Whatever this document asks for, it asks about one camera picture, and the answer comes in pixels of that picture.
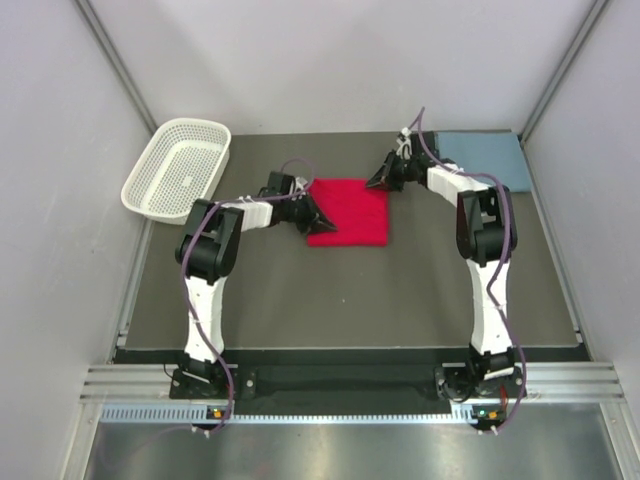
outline gray table surface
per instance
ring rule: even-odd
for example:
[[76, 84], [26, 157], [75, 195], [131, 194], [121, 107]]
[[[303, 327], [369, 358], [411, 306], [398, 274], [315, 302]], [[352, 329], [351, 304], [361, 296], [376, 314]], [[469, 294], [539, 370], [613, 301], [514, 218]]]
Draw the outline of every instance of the gray table surface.
[[[255, 194], [270, 170], [304, 156], [323, 178], [366, 178], [393, 133], [234, 137], [217, 199]], [[304, 166], [291, 173], [307, 174]], [[531, 194], [514, 194], [519, 243], [508, 313], [524, 345], [576, 345]], [[455, 209], [418, 185], [390, 197], [389, 245], [310, 248], [294, 226], [244, 233], [223, 299], [227, 348], [452, 347], [469, 343], [471, 280]], [[181, 227], [156, 224], [126, 347], [184, 348], [187, 310], [173, 251]]]

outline basket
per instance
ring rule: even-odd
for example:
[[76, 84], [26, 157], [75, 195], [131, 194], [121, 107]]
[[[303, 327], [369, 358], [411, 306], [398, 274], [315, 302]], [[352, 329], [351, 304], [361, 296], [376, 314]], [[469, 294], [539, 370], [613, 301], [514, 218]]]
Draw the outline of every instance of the basket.
[[210, 199], [229, 160], [231, 132], [208, 120], [177, 118], [151, 138], [122, 187], [129, 210], [183, 225], [198, 198]]

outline blue cloth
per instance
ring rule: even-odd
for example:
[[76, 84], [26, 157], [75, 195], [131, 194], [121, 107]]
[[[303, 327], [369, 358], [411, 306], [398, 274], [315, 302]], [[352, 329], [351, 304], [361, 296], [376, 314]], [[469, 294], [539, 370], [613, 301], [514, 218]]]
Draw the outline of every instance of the blue cloth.
[[530, 192], [531, 177], [515, 133], [438, 132], [441, 158], [466, 172], [491, 173], [512, 192]]

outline red cloth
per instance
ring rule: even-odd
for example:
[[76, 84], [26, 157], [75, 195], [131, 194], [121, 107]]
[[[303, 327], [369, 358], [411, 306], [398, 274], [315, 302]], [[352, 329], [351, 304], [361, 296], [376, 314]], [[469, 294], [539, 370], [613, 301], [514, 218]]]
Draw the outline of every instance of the red cloth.
[[369, 190], [366, 180], [316, 179], [310, 193], [337, 232], [307, 236], [310, 247], [368, 245], [383, 247], [389, 233], [388, 192]]

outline white enclosure panel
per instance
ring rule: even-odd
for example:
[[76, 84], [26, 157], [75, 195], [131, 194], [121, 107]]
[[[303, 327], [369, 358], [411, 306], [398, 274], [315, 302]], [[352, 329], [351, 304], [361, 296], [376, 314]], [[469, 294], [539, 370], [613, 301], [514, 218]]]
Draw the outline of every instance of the white enclosure panel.
[[92, 0], [157, 122], [519, 131], [590, 0]]
[[639, 2], [611, 2], [526, 147], [583, 328], [638, 423], [639, 18]]
[[4, 2], [0, 63], [0, 478], [52, 479], [113, 340], [148, 134], [71, 1]]

